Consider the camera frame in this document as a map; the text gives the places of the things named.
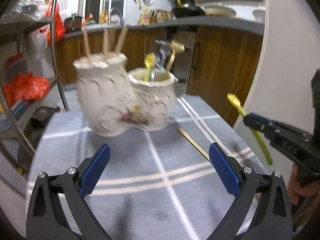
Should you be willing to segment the right human hand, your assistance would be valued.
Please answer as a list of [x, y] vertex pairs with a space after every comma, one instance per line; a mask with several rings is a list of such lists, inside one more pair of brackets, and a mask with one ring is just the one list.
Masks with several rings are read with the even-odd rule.
[[313, 202], [310, 204], [310, 208], [314, 209], [319, 205], [319, 180], [302, 187], [301, 182], [298, 180], [298, 171], [299, 167], [294, 164], [287, 185], [290, 203], [297, 205], [299, 197], [314, 197]]

